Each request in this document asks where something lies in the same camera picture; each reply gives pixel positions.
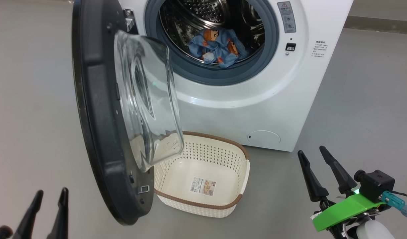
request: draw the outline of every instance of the laundry basket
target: laundry basket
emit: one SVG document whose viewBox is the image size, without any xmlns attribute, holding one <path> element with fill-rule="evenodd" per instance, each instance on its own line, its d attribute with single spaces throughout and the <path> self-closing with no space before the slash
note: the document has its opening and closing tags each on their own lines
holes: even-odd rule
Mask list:
<svg viewBox="0 0 407 239">
<path fill-rule="evenodd" d="M 248 181 L 248 153 L 228 139 L 183 134 L 183 152 L 155 165 L 155 193 L 166 205 L 185 212 L 229 216 Z"/>
</svg>

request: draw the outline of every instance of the green mount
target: green mount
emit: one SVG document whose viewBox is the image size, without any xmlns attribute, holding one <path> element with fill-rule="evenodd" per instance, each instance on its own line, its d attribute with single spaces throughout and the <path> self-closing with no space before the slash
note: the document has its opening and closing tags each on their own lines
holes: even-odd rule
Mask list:
<svg viewBox="0 0 407 239">
<path fill-rule="evenodd" d="M 351 195 L 317 215 L 313 224 L 317 231 L 322 231 L 381 204 L 385 203 L 373 203 L 361 194 Z"/>
</svg>

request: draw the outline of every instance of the product label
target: product label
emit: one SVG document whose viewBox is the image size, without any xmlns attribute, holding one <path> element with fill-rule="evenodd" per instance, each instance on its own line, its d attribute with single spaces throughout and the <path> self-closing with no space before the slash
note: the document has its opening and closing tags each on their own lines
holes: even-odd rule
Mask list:
<svg viewBox="0 0 407 239">
<path fill-rule="evenodd" d="M 193 177 L 190 191 L 198 194 L 214 195 L 215 181 Z"/>
<path fill-rule="evenodd" d="M 316 41 L 311 56 L 320 58 L 325 57 L 328 47 L 329 45 L 325 41 Z"/>
</svg>

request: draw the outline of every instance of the white robot part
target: white robot part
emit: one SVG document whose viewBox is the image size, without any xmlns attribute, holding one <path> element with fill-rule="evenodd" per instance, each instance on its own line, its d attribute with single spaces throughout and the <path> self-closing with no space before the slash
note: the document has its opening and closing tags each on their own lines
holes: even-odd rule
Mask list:
<svg viewBox="0 0 407 239">
<path fill-rule="evenodd" d="M 379 221 L 365 221 L 357 227 L 359 239 L 394 239 L 394 236 Z"/>
</svg>

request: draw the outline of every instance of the laundry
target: laundry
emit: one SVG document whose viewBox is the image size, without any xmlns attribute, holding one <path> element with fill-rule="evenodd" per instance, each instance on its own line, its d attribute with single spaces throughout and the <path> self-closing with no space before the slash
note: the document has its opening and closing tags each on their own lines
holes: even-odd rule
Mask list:
<svg viewBox="0 0 407 239">
<path fill-rule="evenodd" d="M 223 28 L 201 30 L 189 42 L 189 51 L 205 64 L 217 62 L 220 68 L 227 68 L 249 55 L 234 30 Z"/>
</svg>

